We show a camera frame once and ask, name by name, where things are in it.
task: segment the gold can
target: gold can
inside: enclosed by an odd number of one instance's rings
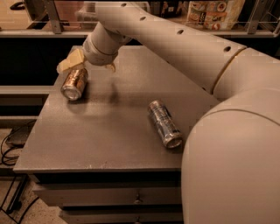
[[[183,143],[183,137],[176,128],[167,107],[161,101],[153,101],[148,111],[164,146],[169,149],[180,146]]]
[[[60,91],[69,101],[76,101],[81,98],[87,81],[87,69],[72,70],[66,77]]]

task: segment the gray table surface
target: gray table surface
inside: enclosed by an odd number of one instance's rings
[[[162,100],[186,140],[219,102],[144,46],[124,46],[115,73],[86,63],[84,95],[70,102],[59,75],[15,172],[179,171],[182,150],[167,150],[147,107]]]

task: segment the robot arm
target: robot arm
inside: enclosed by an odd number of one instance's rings
[[[193,128],[182,161],[185,223],[280,223],[280,63],[244,45],[154,17],[131,2],[99,2],[83,52],[111,63],[136,39],[225,100]]]

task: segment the aluminum can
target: aluminum can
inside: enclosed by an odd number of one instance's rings
[[[181,132],[176,128],[167,107],[161,101],[149,104],[148,111],[166,148],[172,149],[183,143]]]
[[[68,100],[76,101],[81,98],[87,81],[87,69],[72,70],[66,77],[60,91]]]

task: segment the cable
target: cable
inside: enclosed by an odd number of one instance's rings
[[[22,2],[14,3],[14,4],[10,7],[10,10],[12,10],[12,11],[21,11],[21,10],[24,10],[24,9],[25,9],[25,4],[22,3]]]
[[[2,208],[1,208],[1,210],[0,210],[0,212],[4,212],[11,220],[13,220],[14,222],[16,222],[16,224],[18,224],[18,222],[14,219],[14,218],[12,218],[8,213],[6,213],[6,211],[5,210],[3,210]]]
[[[34,199],[29,206],[25,209],[25,211],[23,212],[23,214],[20,217],[20,220],[18,221],[17,224],[21,224],[21,222],[23,221],[23,219],[25,218],[25,215],[27,214],[28,210],[34,205],[34,203],[39,199],[39,197],[37,197],[36,199]]]
[[[0,145],[0,151],[1,151],[1,155],[2,155],[2,158],[1,158],[1,163],[0,165],[7,165],[7,166],[13,166],[16,164],[17,160],[18,160],[18,156],[16,157],[7,157],[6,155],[12,151],[12,150],[15,150],[15,149],[19,149],[18,147],[11,147],[9,148],[7,151],[3,152],[3,144],[4,142],[7,140],[8,137],[11,137],[12,135],[14,135],[15,133],[17,133],[19,130],[21,130],[22,128],[24,127],[28,127],[31,123],[35,123],[36,120],[32,120],[26,124],[24,124],[23,126],[19,127],[18,129],[15,129],[14,131],[12,131],[8,136],[6,136],[3,141],[1,142],[1,145]]]
[[[1,158],[1,164],[3,165],[6,165],[6,166],[13,166],[16,164],[17,160],[18,160],[18,156],[15,156],[15,157],[8,157],[7,154],[10,152],[10,151],[14,151],[14,150],[17,150],[19,149],[18,147],[12,147],[12,148],[9,148],[8,150],[6,150],[3,155],[2,155],[2,158]]]
[[[8,198],[8,195],[9,195],[9,193],[10,193],[10,191],[11,191],[12,186],[13,186],[14,183],[15,183],[16,178],[17,178],[17,176],[14,176],[13,180],[12,180],[11,183],[10,183],[10,187],[9,187],[9,189],[8,189],[8,192],[6,193],[6,195],[5,195],[4,199],[3,199],[2,205],[0,206],[1,209],[3,208],[5,202],[6,202],[7,198]]]

